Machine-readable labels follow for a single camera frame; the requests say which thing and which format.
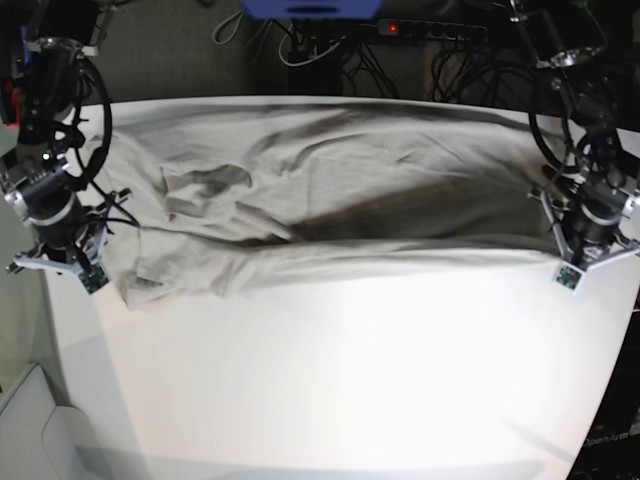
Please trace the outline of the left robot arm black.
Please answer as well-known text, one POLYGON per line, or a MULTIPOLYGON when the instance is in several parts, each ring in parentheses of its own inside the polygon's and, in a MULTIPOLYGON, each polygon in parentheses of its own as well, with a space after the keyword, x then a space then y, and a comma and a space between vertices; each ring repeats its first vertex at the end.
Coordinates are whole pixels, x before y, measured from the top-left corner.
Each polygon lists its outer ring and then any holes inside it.
POLYGON ((639 159, 617 130, 615 58, 586 1, 513 1, 511 20, 539 77, 528 111, 549 184, 538 198, 551 222, 561 282, 607 262, 636 256, 639 241, 621 230, 639 207, 639 159))

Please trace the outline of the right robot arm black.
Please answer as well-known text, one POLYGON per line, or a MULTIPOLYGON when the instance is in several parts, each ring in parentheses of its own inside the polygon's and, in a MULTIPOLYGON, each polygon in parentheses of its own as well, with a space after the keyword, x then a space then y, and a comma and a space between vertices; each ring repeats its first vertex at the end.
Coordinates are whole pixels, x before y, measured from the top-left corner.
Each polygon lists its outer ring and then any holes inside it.
POLYGON ((49 270, 102 283, 101 253, 129 190, 80 193, 94 185, 113 135, 111 99, 93 62, 118 1, 1 4, 1 126, 16 143, 1 156, 1 194, 34 230, 34 247, 9 274, 49 270))

